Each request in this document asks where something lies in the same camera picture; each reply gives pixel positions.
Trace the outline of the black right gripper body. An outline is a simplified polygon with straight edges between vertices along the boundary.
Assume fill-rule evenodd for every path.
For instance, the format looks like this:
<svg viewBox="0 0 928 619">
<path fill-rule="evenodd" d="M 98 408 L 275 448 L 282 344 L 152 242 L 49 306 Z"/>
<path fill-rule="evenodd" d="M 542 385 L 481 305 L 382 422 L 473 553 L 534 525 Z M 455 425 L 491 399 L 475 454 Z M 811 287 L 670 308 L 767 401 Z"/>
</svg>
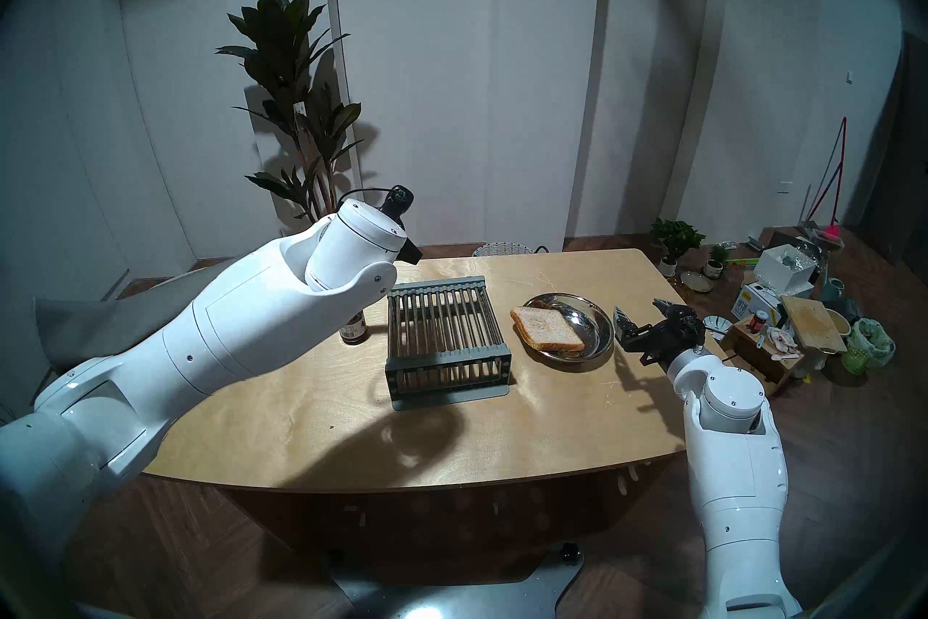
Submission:
<svg viewBox="0 0 928 619">
<path fill-rule="evenodd" d="M 694 328 L 687 324 L 659 323 L 622 329 L 622 349 L 641 354 L 641 365 L 670 365 L 694 348 Z"/>
</svg>

